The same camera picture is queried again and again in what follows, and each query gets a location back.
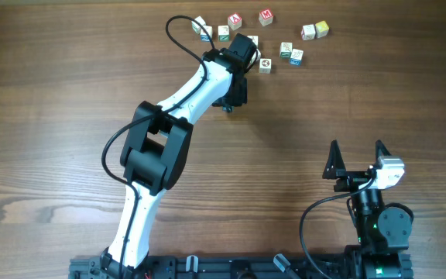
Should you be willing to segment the green-edged block upper row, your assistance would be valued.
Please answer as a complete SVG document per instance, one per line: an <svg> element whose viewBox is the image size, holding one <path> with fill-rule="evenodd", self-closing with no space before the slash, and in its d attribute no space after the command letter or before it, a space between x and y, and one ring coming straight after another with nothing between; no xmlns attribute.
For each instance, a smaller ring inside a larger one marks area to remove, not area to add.
<svg viewBox="0 0 446 279"><path fill-rule="evenodd" d="M218 40L225 42L230 40L229 26L218 26Z"/></svg>

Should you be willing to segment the red circle picture block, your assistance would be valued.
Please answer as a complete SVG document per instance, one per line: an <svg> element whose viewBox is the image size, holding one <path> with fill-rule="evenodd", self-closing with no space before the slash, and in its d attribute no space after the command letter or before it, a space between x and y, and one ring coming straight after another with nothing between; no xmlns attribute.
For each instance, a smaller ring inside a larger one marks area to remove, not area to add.
<svg viewBox="0 0 446 279"><path fill-rule="evenodd" d="M267 58L261 58L259 60L259 73L269 74L272 70L272 60Z"/></svg>

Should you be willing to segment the red letter A block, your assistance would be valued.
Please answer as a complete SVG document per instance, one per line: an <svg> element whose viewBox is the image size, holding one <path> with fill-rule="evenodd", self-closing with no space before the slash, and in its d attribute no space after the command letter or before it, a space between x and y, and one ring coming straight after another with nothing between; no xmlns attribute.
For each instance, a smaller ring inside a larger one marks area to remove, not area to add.
<svg viewBox="0 0 446 279"><path fill-rule="evenodd" d="M242 17L237 13L228 16L228 25L232 30L237 30L242 26Z"/></svg>

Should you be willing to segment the plain wooden block centre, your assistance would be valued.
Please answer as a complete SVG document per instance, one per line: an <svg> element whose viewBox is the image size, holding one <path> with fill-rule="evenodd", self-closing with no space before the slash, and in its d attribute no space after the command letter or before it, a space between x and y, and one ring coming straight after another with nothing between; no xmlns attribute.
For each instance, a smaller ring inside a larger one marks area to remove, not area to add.
<svg viewBox="0 0 446 279"><path fill-rule="evenodd" d="M252 42L256 45L256 47L259 47L259 37L258 36L249 36L249 39L252 40Z"/></svg>

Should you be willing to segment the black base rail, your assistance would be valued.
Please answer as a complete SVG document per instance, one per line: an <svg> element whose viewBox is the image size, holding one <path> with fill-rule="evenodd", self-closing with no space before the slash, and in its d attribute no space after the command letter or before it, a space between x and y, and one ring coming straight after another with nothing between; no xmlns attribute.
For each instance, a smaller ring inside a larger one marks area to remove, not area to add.
<svg viewBox="0 0 446 279"><path fill-rule="evenodd" d="M408 254L362 256L356 251L302 257L148 256L137 268L120 267L108 256L72 260L70 278L239 279L239 278L414 278Z"/></svg>

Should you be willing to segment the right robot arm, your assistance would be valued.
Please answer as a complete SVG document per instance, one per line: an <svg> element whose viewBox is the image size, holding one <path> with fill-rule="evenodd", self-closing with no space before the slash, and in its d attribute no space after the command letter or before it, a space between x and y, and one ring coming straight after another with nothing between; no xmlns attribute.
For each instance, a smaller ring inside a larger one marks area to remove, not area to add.
<svg viewBox="0 0 446 279"><path fill-rule="evenodd" d="M398 184L405 164L376 141L376 162L364 171L348 171L336 140L331 142L323 178L335 180L334 191L350 194L348 212L358 244L345 247L343 278L414 277L409 248L413 212L400 203L386 204L382 193Z"/></svg>

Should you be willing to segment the yellow letter S block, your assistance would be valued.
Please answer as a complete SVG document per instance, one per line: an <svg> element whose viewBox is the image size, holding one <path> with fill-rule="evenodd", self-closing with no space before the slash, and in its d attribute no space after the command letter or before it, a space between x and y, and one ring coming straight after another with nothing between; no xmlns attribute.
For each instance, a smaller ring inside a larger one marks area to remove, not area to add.
<svg viewBox="0 0 446 279"><path fill-rule="evenodd" d="M319 39L321 37L324 37L328 34L329 32L329 26L325 21L320 21L317 22L315 25L315 30L316 30L316 37Z"/></svg>

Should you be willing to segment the red letter M block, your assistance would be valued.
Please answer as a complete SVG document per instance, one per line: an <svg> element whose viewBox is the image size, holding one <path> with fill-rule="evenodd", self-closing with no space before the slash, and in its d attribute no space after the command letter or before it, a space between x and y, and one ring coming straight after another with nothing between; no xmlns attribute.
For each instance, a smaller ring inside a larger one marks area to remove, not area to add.
<svg viewBox="0 0 446 279"><path fill-rule="evenodd" d="M263 9L259 12L259 22L262 26L268 26L273 22L274 14L270 9Z"/></svg>

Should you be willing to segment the red-edged block far right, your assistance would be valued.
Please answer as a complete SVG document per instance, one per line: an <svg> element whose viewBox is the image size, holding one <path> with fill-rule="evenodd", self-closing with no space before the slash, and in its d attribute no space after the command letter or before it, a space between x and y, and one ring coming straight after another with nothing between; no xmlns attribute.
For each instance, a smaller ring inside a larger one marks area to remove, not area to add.
<svg viewBox="0 0 446 279"><path fill-rule="evenodd" d="M304 25L301 28L302 40L313 40L316 36L316 29L314 24Z"/></svg>

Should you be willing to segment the blue-edged block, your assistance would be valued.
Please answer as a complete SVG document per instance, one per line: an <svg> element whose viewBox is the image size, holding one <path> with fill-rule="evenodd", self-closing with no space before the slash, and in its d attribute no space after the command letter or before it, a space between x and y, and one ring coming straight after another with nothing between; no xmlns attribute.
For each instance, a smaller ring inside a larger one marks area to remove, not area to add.
<svg viewBox="0 0 446 279"><path fill-rule="evenodd" d="M213 28L211 26L202 26L200 31L201 41L210 42L212 41Z"/></svg>
<svg viewBox="0 0 446 279"><path fill-rule="evenodd" d="M301 62L302 62L303 55L304 55L304 52L302 50L292 49L290 59L289 59L289 64L292 64L295 66L300 66Z"/></svg>

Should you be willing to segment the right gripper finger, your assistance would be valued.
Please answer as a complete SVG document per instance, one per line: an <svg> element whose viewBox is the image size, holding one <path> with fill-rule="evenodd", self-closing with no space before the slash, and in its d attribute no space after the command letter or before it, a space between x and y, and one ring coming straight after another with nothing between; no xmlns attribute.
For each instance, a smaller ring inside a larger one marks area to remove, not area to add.
<svg viewBox="0 0 446 279"><path fill-rule="evenodd" d="M376 152L376 155L375 155L376 160L378 160L380 157L390 157L391 156L391 153L387 150L386 146L380 139L378 139L376 141L375 152Z"/></svg>
<svg viewBox="0 0 446 279"><path fill-rule="evenodd" d="M327 163L322 174L323 179L333 180L346 176L346 167L341 156L338 141L335 139L331 142Z"/></svg>

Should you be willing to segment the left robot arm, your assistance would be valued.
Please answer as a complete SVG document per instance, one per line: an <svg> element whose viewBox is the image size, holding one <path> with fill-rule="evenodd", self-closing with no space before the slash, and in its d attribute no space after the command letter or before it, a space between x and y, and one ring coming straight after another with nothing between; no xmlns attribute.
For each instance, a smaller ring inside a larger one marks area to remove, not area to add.
<svg viewBox="0 0 446 279"><path fill-rule="evenodd" d="M245 74L257 52L251 38L237 34L229 48L199 57L194 76L172 96L139 104L118 131L126 135L120 154L126 196L115 238L100 256L108 277L139 277L160 200L183 172L194 124L211 106L231 111L247 102Z"/></svg>

